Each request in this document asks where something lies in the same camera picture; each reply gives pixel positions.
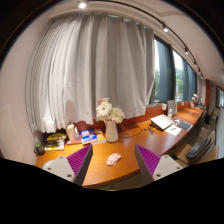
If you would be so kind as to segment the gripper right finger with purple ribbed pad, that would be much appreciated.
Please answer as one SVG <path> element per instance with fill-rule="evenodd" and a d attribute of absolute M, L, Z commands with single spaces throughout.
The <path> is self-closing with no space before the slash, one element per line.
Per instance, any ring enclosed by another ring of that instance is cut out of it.
<path fill-rule="evenodd" d="M 140 145 L 135 145 L 135 157 L 145 185 L 182 169 L 169 155 L 159 156 Z"/>

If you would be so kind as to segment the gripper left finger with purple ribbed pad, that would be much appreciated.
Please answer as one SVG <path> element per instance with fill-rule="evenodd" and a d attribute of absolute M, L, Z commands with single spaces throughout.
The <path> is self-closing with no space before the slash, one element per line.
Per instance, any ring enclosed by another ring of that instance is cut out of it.
<path fill-rule="evenodd" d="M 81 186 L 84 182 L 92 155 L 92 145 L 88 145 L 68 157 L 57 157 L 44 170 Z"/>

